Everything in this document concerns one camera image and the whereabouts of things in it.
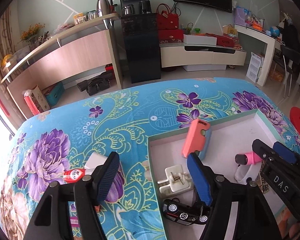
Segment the red handbag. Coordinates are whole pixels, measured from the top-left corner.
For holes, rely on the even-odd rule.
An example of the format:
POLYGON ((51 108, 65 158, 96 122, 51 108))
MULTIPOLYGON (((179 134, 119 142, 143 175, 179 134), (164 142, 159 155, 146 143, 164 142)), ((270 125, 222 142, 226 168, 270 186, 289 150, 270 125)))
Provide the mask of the red handbag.
POLYGON ((160 3, 156 10, 158 30, 174 30, 179 28, 179 16, 174 14, 170 7, 165 3, 160 3))

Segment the red gift box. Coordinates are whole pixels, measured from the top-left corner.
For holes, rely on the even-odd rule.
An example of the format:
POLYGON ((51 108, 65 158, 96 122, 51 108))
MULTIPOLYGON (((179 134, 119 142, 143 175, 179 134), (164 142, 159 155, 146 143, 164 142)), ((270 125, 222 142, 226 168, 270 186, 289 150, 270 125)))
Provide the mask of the red gift box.
POLYGON ((160 43, 183 43, 184 32, 181 29, 159 30, 160 43))

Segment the white round device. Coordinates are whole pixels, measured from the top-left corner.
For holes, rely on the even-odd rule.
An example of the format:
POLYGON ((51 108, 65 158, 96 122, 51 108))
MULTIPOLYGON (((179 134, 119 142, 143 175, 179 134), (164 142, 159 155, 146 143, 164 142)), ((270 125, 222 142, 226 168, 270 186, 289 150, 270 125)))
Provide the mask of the white round device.
POLYGON ((239 184, 246 185, 250 180, 256 180, 261 168, 261 163, 239 165, 234 178, 239 184))

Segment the black water dispenser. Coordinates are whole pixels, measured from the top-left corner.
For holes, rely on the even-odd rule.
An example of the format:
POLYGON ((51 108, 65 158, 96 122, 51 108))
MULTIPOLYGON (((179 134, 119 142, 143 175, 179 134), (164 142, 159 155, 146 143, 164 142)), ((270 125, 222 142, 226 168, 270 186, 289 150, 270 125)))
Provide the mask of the black water dispenser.
POLYGON ((157 16, 150 0, 120 0, 121 26, 131 83, 161 78, 157 16))

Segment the wooden curved counter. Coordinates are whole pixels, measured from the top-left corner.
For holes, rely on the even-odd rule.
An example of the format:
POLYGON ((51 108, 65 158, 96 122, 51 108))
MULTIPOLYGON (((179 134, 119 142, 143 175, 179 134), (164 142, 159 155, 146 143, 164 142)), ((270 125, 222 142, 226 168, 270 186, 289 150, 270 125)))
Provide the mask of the wooden curved counter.
POLYGON ((20 60, 1 80, 4 83, 21 66, 45 51, 55 43, 59 47, 31 64, 8 84, 7 90, 15 105, 25 119, 33 116, 27 106, 23 91, 38 86, 44 89, 69 77, 87 70, 112 64, 118 89, 123 88, 123 78, 119 63, 119 53, 115 38, 113 22, 119 20, 117 12, 78 24, 38 46, 20 60), (67 37, 98 25, 109 24, 105 30, 86 35, 70 43, 61 44, 67 37))

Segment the cream plastic plug clip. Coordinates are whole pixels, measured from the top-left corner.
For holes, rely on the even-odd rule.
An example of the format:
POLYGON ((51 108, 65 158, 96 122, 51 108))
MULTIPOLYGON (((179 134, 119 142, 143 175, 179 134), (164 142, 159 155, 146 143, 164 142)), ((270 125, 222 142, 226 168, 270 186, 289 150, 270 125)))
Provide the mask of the cream plastic plug clip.
POLYGON ((165 168, 165 174, 165 180, 157 181, 162 197, 176 196, 194 188, 190 174, 184 172, 180 164, 165 168))

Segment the black gold patterned lighter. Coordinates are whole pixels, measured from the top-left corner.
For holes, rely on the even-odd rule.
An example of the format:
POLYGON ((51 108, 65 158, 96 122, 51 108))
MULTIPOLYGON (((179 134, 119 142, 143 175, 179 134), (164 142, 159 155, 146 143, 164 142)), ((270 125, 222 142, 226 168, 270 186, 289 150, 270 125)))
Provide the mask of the black gold patterned lighter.
POLYGON ((256 178, 257 185, 263 194, 269 192, 269 184, 265 181, 265 179, 259 173, 256 178))

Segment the white cube charger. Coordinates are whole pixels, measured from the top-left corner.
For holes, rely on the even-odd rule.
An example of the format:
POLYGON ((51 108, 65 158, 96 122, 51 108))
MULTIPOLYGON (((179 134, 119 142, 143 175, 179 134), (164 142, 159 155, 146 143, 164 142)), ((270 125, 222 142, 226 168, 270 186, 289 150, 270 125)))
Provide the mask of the white cube charger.
POLYGON ((106 162, 107 156, 93 152, 85 163, 85 175, 91 175, 94 169, 106 162))

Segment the white tv cabinet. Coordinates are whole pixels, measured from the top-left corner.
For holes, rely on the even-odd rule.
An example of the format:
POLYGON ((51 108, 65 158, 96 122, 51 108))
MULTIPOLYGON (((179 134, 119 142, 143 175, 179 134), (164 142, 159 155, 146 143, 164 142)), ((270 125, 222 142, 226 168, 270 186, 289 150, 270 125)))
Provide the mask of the white tv cabinet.
POLYGON ((243 66, 247 55, 245 51, 231 47, 185 43, 163 43, 160 49, 162 68, 183 67, 187 72, 243 66))

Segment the red glue tube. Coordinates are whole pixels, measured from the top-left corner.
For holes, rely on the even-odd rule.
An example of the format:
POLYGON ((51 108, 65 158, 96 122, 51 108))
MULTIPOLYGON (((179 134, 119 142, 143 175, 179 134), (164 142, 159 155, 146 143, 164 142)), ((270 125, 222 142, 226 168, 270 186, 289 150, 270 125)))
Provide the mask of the red glue tube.
POLYGON ((63 180, 66 183, 75 183, 82 179, 85 175, 91 175, 94 169, 74 168, 63 174, 63 180))

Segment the black toy car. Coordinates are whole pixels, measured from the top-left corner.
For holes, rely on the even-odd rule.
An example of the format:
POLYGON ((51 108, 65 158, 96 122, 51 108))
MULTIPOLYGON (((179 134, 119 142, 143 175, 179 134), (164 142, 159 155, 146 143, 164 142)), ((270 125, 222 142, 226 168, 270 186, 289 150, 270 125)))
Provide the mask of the black toy car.
POLYGON ((204 202, 196 201, 192 206, 185 205, 178 198, 165 199, 162 206, 165 218, 185 226, 205 225, 210 208, 204 202))

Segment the teal white shallow tray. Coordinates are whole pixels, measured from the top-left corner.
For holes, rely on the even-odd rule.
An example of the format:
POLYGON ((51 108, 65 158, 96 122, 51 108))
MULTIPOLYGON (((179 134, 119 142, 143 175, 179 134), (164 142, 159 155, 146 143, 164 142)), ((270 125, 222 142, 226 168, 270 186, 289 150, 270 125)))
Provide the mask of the teal white shallow tray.
MULTIPOLYGON (((252 143, 260 139, 268 146, 273 146, 276 141, 283 139, 277 133, 266 116, 258 109, 244 113, 224 117, 210 121, 211 137, 203 164, 212 168, 216 174, 222 174, 232 183, 237 183, 235 173, 237 164, 235 155, 252 151, 252 143)), ((186 159, 181 150, 186 139, 188 128, 182 128, 170 132, 153 135, 148 139, 148 157, 151 177, 158 200, 165 239, 199 239, 204 229, 203 225, 180 225, 164 218, 161 207, 165 199, 160 195, 158 181, 166 179, 165 169, 174 165, 181 165, 183 172, 189 172, 186 159)), ((284 209, 284 203, 274 190, 264 194, 275 218, 284 209)), ((176 196, 181 203, 192 205, 194 202, 194 191, 187 191, 176 196)), ((224 239, 234 237, 235 222, 238 211, 238 203, 231 206, 230 221, 224 239)), ((266 230, 266 223, 258 220, 253 223, 251 232, 259 234, 257 239, 274 239, 266 230)))

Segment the steel thermos jug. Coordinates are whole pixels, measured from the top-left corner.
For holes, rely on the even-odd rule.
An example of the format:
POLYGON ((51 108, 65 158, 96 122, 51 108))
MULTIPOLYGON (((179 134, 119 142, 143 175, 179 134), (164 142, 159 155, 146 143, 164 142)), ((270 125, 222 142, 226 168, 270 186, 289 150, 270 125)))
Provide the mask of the steel thermos jug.
POLYGON ((113 13, 113 0, 97 0, 96 11, 98 17, 113 13))

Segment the floral blue tablecloth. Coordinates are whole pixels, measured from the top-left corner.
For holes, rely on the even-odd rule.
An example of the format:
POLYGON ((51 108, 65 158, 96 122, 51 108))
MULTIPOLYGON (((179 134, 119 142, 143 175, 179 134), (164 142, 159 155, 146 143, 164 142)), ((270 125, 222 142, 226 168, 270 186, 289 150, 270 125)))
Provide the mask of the floral blue tablecloth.
POLYGON ((47 186, 82 168, 92 153, 117 152, 122 163, 99 218, 109 239, 165 239, 147 168, 149 137, 258 109, 285 144, 300 135, 261 90, 241 79, 205 77, 150 83, 59 107, 25 121, 11 141, 0 191, 0 225, 22 239, 47 186))

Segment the white desk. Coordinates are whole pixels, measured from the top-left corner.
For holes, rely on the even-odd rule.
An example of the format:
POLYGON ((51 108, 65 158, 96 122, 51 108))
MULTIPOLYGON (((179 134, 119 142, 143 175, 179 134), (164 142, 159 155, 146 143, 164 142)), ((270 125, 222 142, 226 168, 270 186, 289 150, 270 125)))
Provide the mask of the white desk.
POLYGON ((234 24, 235 29, 238 31, 240 38, 243 38, 243 49, 251 50, 255 53, 261 53, 264 55, 264 62, 259 75, 257 84, 264 86, 270 72, 271 64, 275 52, 281 51, 281 46, 284 44, 275 38, 268 36, 260 31, 234 24))

